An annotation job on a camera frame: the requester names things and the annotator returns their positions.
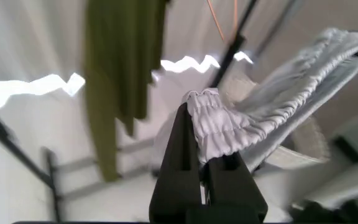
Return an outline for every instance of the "hanging clothing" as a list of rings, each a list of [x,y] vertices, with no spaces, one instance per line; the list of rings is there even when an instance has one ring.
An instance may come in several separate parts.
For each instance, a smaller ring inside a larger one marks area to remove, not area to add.
[[[182,102],[187,102],[192,117],[201,165],[240,151],[248,169],[254,170],[357,74],[358,57],[353,57],[357,52],[358,32],[327,29],[252,90],[235,110],[225,107],[217,89],[187,93]]]
[[[117,178],[116,125],[129,135],[147,115],[147,84],[160,67],[165,1],[89,1],[85,95],[96,155],[106,181]]]

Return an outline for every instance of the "laundry basket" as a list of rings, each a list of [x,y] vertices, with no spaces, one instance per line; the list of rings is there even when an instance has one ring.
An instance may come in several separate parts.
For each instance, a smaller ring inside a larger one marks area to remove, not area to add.
[[[232,69],[219,85],[219,94],[229,107],[243,100],[257,83],[244,72]],[[282,169],[299,169],[327,162],[328,144],[313,117],[309,117],[287,137],[265,162]]]

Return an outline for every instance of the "white garment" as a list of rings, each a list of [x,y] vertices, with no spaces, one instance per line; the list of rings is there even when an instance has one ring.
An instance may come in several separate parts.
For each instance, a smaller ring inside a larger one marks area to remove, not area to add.
[[[307,117],[358,72],[358,33],[327,29],[311,46],[274,71],[236,106],[227,109],[216,89],[184,96],[199,160],[240,151],[254,170]]]

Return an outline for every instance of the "green cloth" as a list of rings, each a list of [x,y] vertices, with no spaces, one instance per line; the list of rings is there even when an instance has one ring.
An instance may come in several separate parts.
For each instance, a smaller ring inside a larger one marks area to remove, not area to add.
[[[89,0],[86,9],[85,95],[91,134],[105,181],[114,181],[116,125],[134,134],[147,116],[147,84],[160,67],[163,0]]]

